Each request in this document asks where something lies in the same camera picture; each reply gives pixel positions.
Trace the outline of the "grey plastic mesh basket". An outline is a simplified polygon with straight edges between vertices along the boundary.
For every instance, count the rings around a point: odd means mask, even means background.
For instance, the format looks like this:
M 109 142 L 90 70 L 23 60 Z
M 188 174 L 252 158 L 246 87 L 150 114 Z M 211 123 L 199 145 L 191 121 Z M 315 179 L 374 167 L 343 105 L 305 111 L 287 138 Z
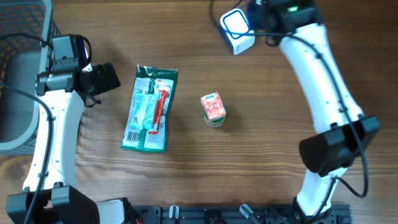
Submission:
M 39 125 L 37 75 L 52 69 L 60 35 L 51 0 L 1 1 L 1 154 L 33 154 Z

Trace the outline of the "white barcode scanner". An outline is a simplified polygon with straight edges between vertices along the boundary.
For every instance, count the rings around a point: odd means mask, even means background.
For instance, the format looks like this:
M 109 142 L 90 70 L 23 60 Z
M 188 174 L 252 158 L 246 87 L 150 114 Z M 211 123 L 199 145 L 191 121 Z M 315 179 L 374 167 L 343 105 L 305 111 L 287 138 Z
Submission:
M 234 55 L 238 55 L 254 42 L 254 31 L 249 28 L 249 22 L 241 9 L 232 9 L 220 17 L 220 34 Z

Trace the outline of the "green white can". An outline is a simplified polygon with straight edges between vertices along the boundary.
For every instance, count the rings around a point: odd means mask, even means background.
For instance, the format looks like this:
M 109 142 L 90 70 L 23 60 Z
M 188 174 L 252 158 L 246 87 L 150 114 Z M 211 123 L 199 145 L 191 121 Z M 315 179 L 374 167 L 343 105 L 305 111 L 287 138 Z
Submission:
M 212 128 L 219 128 L 226 119 L 226 110 L 216 108 L 215 110 L 204 110 L 205 123 Z

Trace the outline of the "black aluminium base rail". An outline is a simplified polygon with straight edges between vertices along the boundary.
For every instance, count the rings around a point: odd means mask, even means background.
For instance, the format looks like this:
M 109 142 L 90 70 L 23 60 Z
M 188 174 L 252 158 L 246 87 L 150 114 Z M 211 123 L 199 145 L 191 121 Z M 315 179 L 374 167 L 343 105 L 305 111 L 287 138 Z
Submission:
M 303 223 L 291 205 L 279 204 L 251 207 L 252 215 L 245 216 L 239 207 L 171 207 L 136 205 L 143 224 L 211 224 L 211 223 Z

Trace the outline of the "green 3M gloves package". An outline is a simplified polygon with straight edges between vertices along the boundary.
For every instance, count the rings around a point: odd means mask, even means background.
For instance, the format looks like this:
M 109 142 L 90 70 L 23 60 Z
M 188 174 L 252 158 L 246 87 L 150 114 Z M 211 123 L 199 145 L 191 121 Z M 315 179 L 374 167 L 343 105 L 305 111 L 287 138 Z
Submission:
M 176 69 L 137 67 L 121 149 L 165 152 L 167 117 L 177 77 Z

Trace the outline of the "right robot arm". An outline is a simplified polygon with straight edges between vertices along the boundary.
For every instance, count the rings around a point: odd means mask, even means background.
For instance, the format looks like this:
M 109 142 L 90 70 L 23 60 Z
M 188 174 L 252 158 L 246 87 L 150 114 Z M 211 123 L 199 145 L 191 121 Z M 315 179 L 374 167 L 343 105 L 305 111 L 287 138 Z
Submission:
M 326 26 L 315 1 L 251 1 L 250 28 L 267 45 L 280 48 L 292 66 L 310 108 L 315 135 L 302 140 L 307 169 L 294 198 L 294 223 L 316 223 L 332 216 L 331 198 L 343 174 L 361 159 L 369 182 L 365 150 L 379 131 L 348 91 L 333 58 Z

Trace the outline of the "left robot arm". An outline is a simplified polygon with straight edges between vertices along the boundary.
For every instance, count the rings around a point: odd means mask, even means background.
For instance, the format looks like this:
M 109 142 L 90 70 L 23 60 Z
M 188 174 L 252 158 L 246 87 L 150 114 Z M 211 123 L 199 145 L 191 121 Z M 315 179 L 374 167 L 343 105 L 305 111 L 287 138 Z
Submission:
M 32 165 L 22 192 L 9 195 L 6 213 L 14 223 L 140 223 L 126 197 L 94 202 L 76 186 L 78 127 L 86 100 L 120 86 L 110 63 L 91 70 L 92 48 L 82 35 L 45 42 L 52 48 L 52 68 L 37 75 L 34 95 L 39 128 Z

